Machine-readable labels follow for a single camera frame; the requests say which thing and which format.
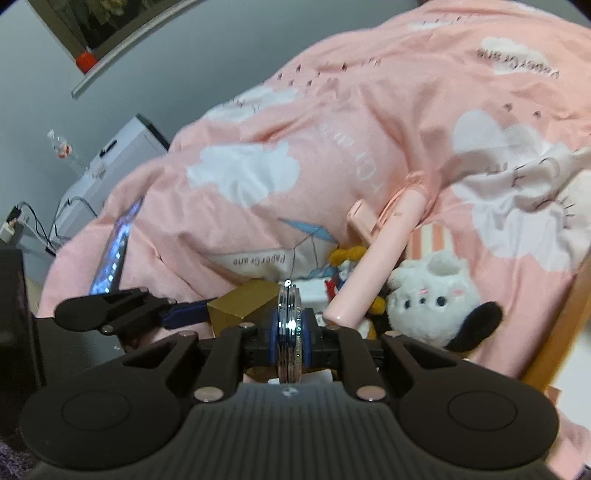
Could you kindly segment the brown plush keychain toy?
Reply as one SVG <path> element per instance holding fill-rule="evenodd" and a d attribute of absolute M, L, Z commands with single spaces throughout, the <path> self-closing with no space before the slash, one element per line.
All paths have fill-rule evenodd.
<path fill-rule="evenodd" d="M 360 323 L 359 327 L 356 330 L 360 333 L 363 339 L 365 340 L 376 340 L 377 339 L 377 332 L 374 326 L 374 323 L 370 321 L 368 318 L 363 318 L 362 322 Z"/>

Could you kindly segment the gold box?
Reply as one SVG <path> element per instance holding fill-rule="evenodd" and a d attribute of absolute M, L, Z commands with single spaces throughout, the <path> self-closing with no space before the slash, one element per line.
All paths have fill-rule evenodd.
<path fill-rule="evenodd" d="M 279 293 L 279 284 L 250 280 L 225 295 L 208 301 L 207 310 L 214 335 L 218 337 L 224 329 L 243 322 L 266 322 L 276 310 Z"/>

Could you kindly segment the orange cardboard box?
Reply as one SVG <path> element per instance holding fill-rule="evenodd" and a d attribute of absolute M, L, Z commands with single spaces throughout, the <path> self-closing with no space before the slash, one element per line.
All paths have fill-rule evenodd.
<path fill-rule="evenodd" d="M 590 318 L 590 271 L 590 253 L 587 253 L 542 337 L 541 346 L 521 375 L 523 383 L 543 393 L 554 406 L 561 390 L 553 387 L 552 382 Z"/>

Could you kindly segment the round compact mirror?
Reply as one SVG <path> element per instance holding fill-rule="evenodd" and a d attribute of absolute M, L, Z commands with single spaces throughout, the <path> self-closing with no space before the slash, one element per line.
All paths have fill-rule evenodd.
<path fill-rule="evenodd" d="M 297 285 L 286 280 L 277 297 L 276 368 L 280 383 L 298 383 L 304 365 L 301 296 Z"/>

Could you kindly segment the white charger plug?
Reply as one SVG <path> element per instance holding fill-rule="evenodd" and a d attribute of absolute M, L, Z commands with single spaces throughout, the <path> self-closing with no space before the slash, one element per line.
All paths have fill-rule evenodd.
<path fill-rule="evenodd" d="M 331 278 L 314 278 L 297 280 L 301 306 L 311 308 L 315 312 L 324 312 L 332 299 L 335 298 L 335 282 Z"/>

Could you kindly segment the pink handheld fan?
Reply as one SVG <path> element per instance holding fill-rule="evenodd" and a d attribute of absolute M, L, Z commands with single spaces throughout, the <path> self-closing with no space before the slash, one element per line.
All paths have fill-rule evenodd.
<path fill-rule="evenodd" d="M 368 248 L 325 309 L 325 322 L 353 329 L 359 326 L 427 212 L 430 201 L 424 173 L 420 171 L 407 176 L 405 186 L 391 197 L 381 213 L 372 210 L 365 200 L 353 204 L 346 216 L 348 225 Z"/>

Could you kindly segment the smartphone with lit screen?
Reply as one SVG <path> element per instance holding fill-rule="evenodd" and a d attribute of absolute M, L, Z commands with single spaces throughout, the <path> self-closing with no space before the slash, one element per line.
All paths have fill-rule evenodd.
<path fill-rule="evenodd" d="M 132 224 L 142 202 L 142 198 L 136 200 L 115 221 L 91 282 L 90 295 L 109 294 L 119 290 Z"/>

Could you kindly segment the white black plush cat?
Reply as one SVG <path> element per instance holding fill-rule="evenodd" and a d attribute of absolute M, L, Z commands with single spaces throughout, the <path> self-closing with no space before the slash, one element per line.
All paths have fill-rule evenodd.
<path fill-rule="evenodd" d="M 503 320 L 502 307 L 483 302 L 468 261 L 450 250 L 405 260 L 388 279 L 393 331 L 456 353 L 471 352 Z"/>

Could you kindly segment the pink cloud-print duvet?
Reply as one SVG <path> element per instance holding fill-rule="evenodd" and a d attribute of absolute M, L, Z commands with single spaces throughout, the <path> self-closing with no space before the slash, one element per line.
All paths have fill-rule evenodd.
<path fill-rule="evenodd" d="M 409 183 L 504 320 L 476 363 L 520 377 L 590 248 L 590 31 L 515 1 L 430 1 L 329 37 L 180 130 L 58 253 L 39 305 L 86 295 L 133 204 L 123 288 L 180 302 L 315 278 L 346 221 Z"/>

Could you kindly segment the window frame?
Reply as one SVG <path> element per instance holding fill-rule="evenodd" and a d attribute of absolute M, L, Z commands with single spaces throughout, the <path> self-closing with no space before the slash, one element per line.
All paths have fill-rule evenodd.
<path fill-rule="evenodd" d="M 31 1 L 40 22 L 81 72 L 71 90 L 79 98 L 129 50 L 197 0 Z"/>

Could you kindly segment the white storage box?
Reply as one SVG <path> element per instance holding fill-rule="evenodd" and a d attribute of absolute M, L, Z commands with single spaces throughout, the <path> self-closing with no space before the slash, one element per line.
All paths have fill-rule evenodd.
<path fill-rule="evenodd" d="M 144 116 L 129 120 L 97 153 L 88 171 L 63 194 L 50 240 L 63 244 L 101 212 L 111 190 L 141 164 L 164 155 L 168 140 Z"/>

